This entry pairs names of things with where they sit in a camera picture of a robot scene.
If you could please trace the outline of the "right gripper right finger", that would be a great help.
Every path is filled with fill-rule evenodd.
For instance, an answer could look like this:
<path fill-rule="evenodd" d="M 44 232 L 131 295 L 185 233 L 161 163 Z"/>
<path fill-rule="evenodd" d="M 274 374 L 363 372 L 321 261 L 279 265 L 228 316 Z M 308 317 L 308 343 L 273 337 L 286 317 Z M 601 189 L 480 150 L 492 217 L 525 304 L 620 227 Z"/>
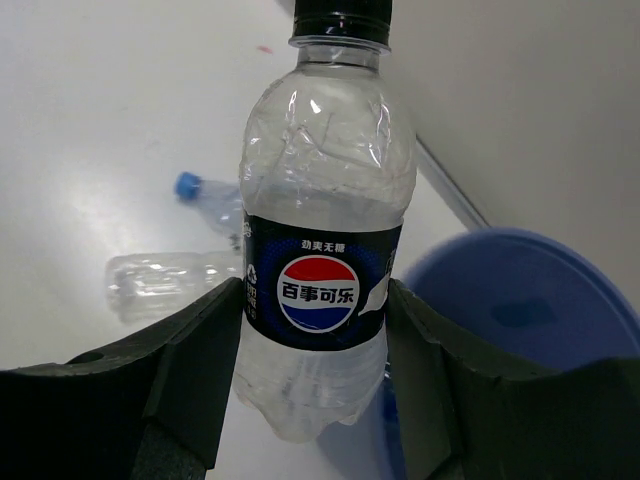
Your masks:
<path fill-rule="evenodd" d="M 639 363 L 567 372 L 509 354 L 389 285 L 387 338 L 411 479 L 635 479 Z"/>

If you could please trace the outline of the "pepsi black cap bottle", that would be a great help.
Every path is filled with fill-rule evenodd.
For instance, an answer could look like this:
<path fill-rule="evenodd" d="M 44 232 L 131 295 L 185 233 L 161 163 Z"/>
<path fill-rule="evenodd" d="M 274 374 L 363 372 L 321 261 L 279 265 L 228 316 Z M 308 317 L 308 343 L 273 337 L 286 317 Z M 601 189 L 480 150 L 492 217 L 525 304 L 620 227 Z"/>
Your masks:
<path fill-rule="evenodd" d="M 295 68 L 247 120 L 239 167 L 238 398 L 291 443 L 355 423 L 384 376 L 388 284 L 414 193 L 410 119 L 384 83 L 388 1 L 299 1 Z"/>

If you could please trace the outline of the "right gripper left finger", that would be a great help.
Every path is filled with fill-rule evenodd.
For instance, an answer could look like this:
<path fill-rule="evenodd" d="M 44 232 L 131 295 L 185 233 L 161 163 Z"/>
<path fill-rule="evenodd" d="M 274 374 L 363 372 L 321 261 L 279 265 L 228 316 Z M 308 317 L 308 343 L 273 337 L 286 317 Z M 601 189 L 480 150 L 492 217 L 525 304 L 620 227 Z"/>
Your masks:
<path fill-rule="evenodd" d="M 64 364 L 1 374 L 5 479 L 202 479 L 219 450 L 244 287 Z"/>

